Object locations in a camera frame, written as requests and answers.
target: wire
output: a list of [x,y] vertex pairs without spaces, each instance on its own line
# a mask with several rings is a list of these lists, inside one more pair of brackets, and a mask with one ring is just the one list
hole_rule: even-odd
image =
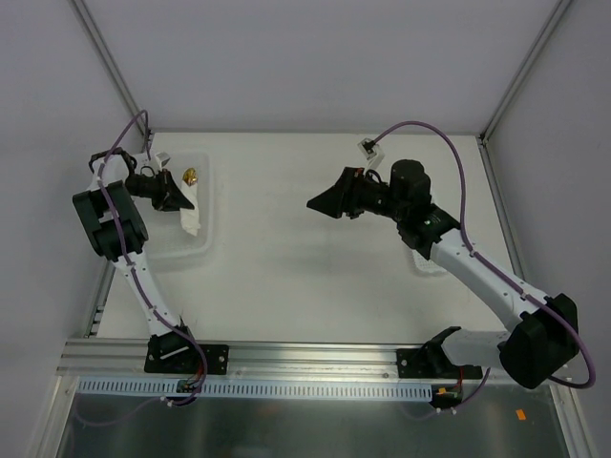
[[462,382],[465,380],[465,369],[463,369],[462,367],[459,367],[459,369],[460,369],[460,376],[458,378],[458,383],[450,389],[460,388],[460,391],[462,392]]
[[376,170],[373,169],[369,169],[365,172],[365,176],[369,179],[371,179],[371,177],[376,177],[378,180],[378,183],[382,182],[382,177],[380,177],[380,174],[378,174],[378,172]]
[[556,313],[554,310],[548,307],[545,303],[541,302],[537,298],[534,298],[530,294],[526,294],[524,289],[519,284],[517,284],[510,277],[508,277],[505,273],[503,273],[498,267],[492,264],[483,255],[481,255],[480,253],[474,250],[474,246],[472,242],[469,240],[469,236],[467,234],[467,224],[466,224],[466,219],[465,219],[465,213],[467,211],[467,192],[466,192],[467,185],[466,185],[466,180],[465,180],[465,169],[462,165],[462,161],[460,160],[460,155],[458,154],[458,151],[456,150],[456,147],[454,146],[450,138],[447,135],[445,135],[443,132],[441,132],[439,129],[437,129],[436,127],[426,122],[403,121],[403,122],[399,122],[398,124],[395,124],[394,126],[391,126],[388,129],[386,129],[386,131],[384,131],[382,134],[380,134],[378,137],[376,137],[373,140],[373,143],[377,144],[380,140],[382,140],[382,138],[384,138],[388,134],[396,131],[397,129],[401,127],[405,127],[405,126],[418,126],[418,127],[423,127],[425,129],[429,129],[430,131],[435,132],[436,134],[441,136],[441,138],[443,138],[443,140],[448,144],[448,146],[452,150],[454,159],[456,161],[456,165],[458,166],[458,174],[460,175],[460,236],[462,238],[463,243],[467,247],[467,249],[471,252],[472,256],[475,257],[477,260],[479,260],[486,267],[488,267],[488,269],[491,270],[497,277],[499,277],[501,280],[503,280],[505,283],[511,286],[520,296],[524,297],[526,301],[540,308],[545,313],[550,315],[554,320],[556,320],[566,330],[566,332],[568,332],[571,338],[578,345],[579,350],[581,351],[581,354],[583,355],[583,359],[585,360],[585,365],[588,368],[588,380],[582,384],[568,382],[568,381],[559,379],[558,377],[555,377],[555,376],[550,376],[549,380],[551,380],[552,382],[556,382],[559,385],[568,386],[568,387],[577,388],[577,389],[585,389],[585,388],[589,388],[593,386],[594,383],[596,382],[596,368],[594,367],[594,361],[592,359],[592,356],[590,355],[590,352],[587,346],[585,345],[585,343],[579,336],[578,332],[573,328],[573,326],[569,324],[566,320],[564,320],[558,313]]
[[142,173],[142,171],[143,171],[144,169],[147,169],[147,170],[150,170],[150,171],[151,171],[151,173],[152,173],[151,177],[154,177],[154,176],[155,176],[155,170],[153,170],[153,167],[151,167],[150,165],[143,165],[142,167],[140,167],[140,174],[141,174],[141,175],[144,175],[144,174]]
[[83,426],[85,427],[113,427],[114,425],[118,425],[119,423],[124,422],[125,420],[129,420],[134,415],[136,415],[138,412],[140,412],[143,408],[152,404],[154,401],[163,402],[164,399],[163,398],[150,398],[144,401],[143,403],[138,404],[134,409],[130,410],[128,413],[126,413],[122,417],[116,418],[114,420],[109,420],[107,422],[92,422],[90,420],[84,419],[83,417],[81,417],[80,413],[78,413],[78,410],[76,409],[78,400],[76,400],[76,403],[73,408],[73,416],[79,423],[82,423]]
[[[108,191],[106,191],[106,188],[104,187],[104,181],[102,179],[103,173],[104,173],[104,167],[106,166],[106,163],[107,163],[108,159],[111,157],[111,155],[113,154],[115,149],[118,147],[118,145],[121,142],[121,140],[123,139],[123,137],[125,137],[125,135],[128,133],[130,128],[134,124],[136,124],[137,120],[141,116],[144,117],[145,132],[148,132],[148,122],[149,122],[148,112],[146,110],[141,110],[140,112],[138,112],[130,120],[130,122],[127,123],[127,125],[125,126],[125,129],[123,129],[123,132],[121,132],[121,134],[115,140],[115,143],[113,144],[111,149],[108,150],[108,152],[106,153],[106,156],[104,157],[104,161],[100,164],[100,166],[99,166],[99,168],[97,170],[97,184],[98,184],[99,190],[101,191],[102,195],[104,196],[104,199],[106,200],[106,203],[107,203],[108,208],[109,208],[109,210],[111,212],[111,215],[113,216],[113,222],[115,223],[115,228],[116,228],[116,232],[118,234],[119,244],[120,244],[120,247],[121,247],[121,255],[123,256],[123,258],[125,258],[125,262],[127,263],[128,267],[130,267],[130,274],[132,276],[132,280],[134,281],[134,285],[136,286],[138,294],[144,300],[147,308],[152,311],[152,313],[155,316],[155,318],[157,318],[169,330],[171,330],[172,332],[174,332],[178,336],[182,337],[185,341],[190,343],[191,346],[193,346],[193,348],[200,355],[201,365],[203,366],[203,374],[202,374],[202,377],[201,377],[201,383],[198,385],[198,387],[196,389],[194,389],[191,392],[191,394],[187,398],[185,398],[183,400],[180,400],[180,401],[170,401],[169,402],[169,406],[185,406],[187,404],[190,404],[195,399],[195,397],[198,394],[201,393],[201,387],[203,386],[203,381],[205,380],[205,376],[208,373],[208,364],[207,364],[207,361],[206,361],[205,354],[203,353],[203,350],[201,349],[200,345],[198,344],[198,342],[195,340],[195,338],[192,335],[187,335],[187,334],[183,333],[182,331],[180,331],[179,329],[176,329],[173,325],[171,325],[167,320],[165,320],[157,312],[157,308],[151,303],[151,301],[149,300],[148,296],[144,292],[144,289],[142,288],[142,285],[140,284],[140,280],[137,277],[136,265],[132,262],[132,260],[130,259],[129,255],[127,253],[127,244],[126,244],[126,241],[125,241],[125,233],[123,232],[123,228],[121,227],[121,221],[120,221],[119,216],[118,216],[118,211],[116,210],[115,204],[113,203],[113,200],[111,199],[110,195],[108,194]],[[149,147],[149,144],[148,144],[148,137],[147,137],[147,135],[145,136],[145,142],[146,142],[147,154],[150,155],[150,147]]]

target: connector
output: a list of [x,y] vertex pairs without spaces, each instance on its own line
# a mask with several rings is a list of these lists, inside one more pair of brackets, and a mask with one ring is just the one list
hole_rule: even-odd
[[382,148],[380,148],[380,145],[376,144],[371,138],[364,138],[359,142],[358,146],[367,160],[367,167],[365,170],[375,170],[382,162],[382,159],[384,159],[384,152]]

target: white enclosure wall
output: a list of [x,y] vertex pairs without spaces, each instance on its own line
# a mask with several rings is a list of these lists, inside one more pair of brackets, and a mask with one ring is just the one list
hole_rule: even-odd
[[155,128],[481,133],[557,0],[90,0]]
[[24,456],[100,261],[72,206],[129,118],[68,2],[0,14],[0,455]]
[[599,372],[579,397],[600,456],[611,453],[610,23],[611,3],[575,3],[491,144],[528,280],[579,305]]

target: white object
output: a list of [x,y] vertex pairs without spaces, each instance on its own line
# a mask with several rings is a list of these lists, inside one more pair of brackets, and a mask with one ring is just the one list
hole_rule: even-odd
[[150,260],[175,260],[202,255],[210,246],[212,239],[213,183],[210,159],[201,149],[172,152],[171,156],[172,160],[166,162],[165,168],[172,172],[178,187],[182,189],[182,174],[189,167],[193,167],[198,174],[196,201],[199,210],[197,223],[200,225],[200,230],[196,236],[187,234],[180,226],[182,212],[180,214],[158,212],[149,199],[135,198],[134,202],[149,233],[146,250]]
[[168,162],[170,161],[170,159],[171,159],[170,155],[168,155],[165,152],[156,153],[155,154],[155,163],[157,164],[157,170],[159,171],[165,168],[165,166],[168,165]]
[[[477,251],[487,258],[491,264],[495,265],[507,277],[520,284],[526,294],[546,303],[546,294],[526,281],[516,277],[507,269],[499,266],[486,256],[476,246]],[[500,279],[488,267],[478,259],[472,257],[470,252],[463,244],[458,229],[441,236],[439,243],[434,243],[431,248],[431,259],[444,267],[460,281],[462,281],[471,291],[473,291],[501,320],[505,329],[513,331],[522,322],[520,315],[523,312],[533,314],[538,308],[527,301],[523,301],[520,295],[505,281]]]
[[201,228],[200,207],[198,206],[198,184],[195,183],[189,186],[187,183],[181,180],[180,190],[195,207],[193,210],[186,208],[180,209],[180,226],[182,226],[182,229],[184,229],[187,234],[197,237],[198,231]]
[[[162,336],[172,332],[171,329],[160,322],[153,314],[154,311],[157,311],[157,313],[159,313],[163,319],[168,322],[168,324],[172,326],[180,325],[178,315],[176,315],[168,307],[165,299],[161,296],[157,281],[149,268],[145,249],[142,248],[142,252],[140,254],[134,252],[130,253],[129,258],[130,261],[135,264],[134,266],[128,266],[125,258],[122,256],[119,257],[117,261],[113,262],[113,265],[130,285],[132,291],[134,291],[137,301],[140,304],[140,308],[142,309],[142,312],[144,312],[144,317],[149,327],[149,333],[151,336]],[[149,304],[146,303],[146,300],[144,300],[142,297],[142,294],[137,287],[134,275],[136,275],[136,279],[139,286],[142,288],[142,291],[146,295],[146,299],[148,299],[149,303],[154,307],[153,309],[151,309]]]
[[[490,257],[486,256],[479,249],[479,246],[474,244],[474,248],[510,279],[518,283],[524,289],[525,294],[530,294],[546,303],[546,294],[543,291],[534,288],[507,269],[499,266]],[[452,229],[441,237],[439,243],[432,245],[431,259],[454,274],[483,300],[508,331],[460,329],[447,337],[442,343],[444,353],[454,365],[474,364],[502,368],[498,345],[507,341],[510,333],[522,322],[520,318],[522,313],[533,314],[538,311],[538,308],[527,301],[523,301],[511,286],[477,258],[472,257],[465,247],[458,229]]]
[[378,165],[380,165],[384,159],[384,152],[380,145],[375,144],[372,148],[366,147],[366,145],[372,141],[371,138],[363,138],[363,140],[359,142],[359,150],[361,150],[361,153],[363,153],[363,156],[365,156],[367,160],[367,166],[365,167],[366,171],[377,169]]

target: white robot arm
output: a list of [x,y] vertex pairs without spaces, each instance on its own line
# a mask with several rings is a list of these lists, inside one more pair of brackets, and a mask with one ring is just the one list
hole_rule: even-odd
[[[106,154],[92,156],[89,164],[94,174],[92,184],[84,193],[73,196],[74,207],[94,250],[113,263],[137,297],[151,335],[148,359],[167,362],[189,349],[176,330],[183,334],[189,331],[161,295],[149,268],[144,248],[148,234],[132,196],[148,198],[156,210],[164,212],[193,208],[193,204],[179,190],[168,170],[161,168],[151,176],[138,174],[136,168],[142,164],[138,164],[137,158],[120,148],[108,160]],[[144,155],[140,155],[140,161],[144,161]],[[104,167],[103,181],[100,167]],[[104,193],[114,208],[109,208]],[[114,212],[119,223],[109,218]]]
[[575,304],[562,294],[548,297],[470,246],[461,223],[432,203],[431,179],[420,162],[395,162],[389,183],[369,169],[346,167],[338,181],[307,207],[336,219],[371,212],[394,220],[409,248],[454,274],[507,329],[448,328],[404,361],[400,374],[411,370],[443,378],[458,366],[481,365],[503,368],[519,384],[534,388],[579,353]]

